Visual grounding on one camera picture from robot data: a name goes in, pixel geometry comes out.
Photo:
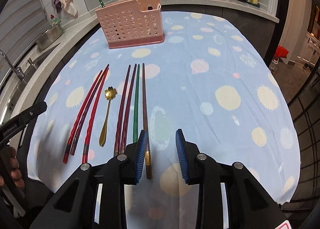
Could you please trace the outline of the person's left hand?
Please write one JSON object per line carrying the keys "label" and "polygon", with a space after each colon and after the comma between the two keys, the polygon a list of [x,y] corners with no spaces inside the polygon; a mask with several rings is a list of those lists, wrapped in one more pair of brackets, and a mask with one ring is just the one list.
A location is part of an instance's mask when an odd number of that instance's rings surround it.
{"label": "person's left hand", "polygon": [[19,189],[24,189],[25,183],[22,180],[22,174],[19,170],[19,163],[16,158],[16,150],[12,146],[7,145],[4,149],[5,163],[9,163],[9,174],[14,184]]}

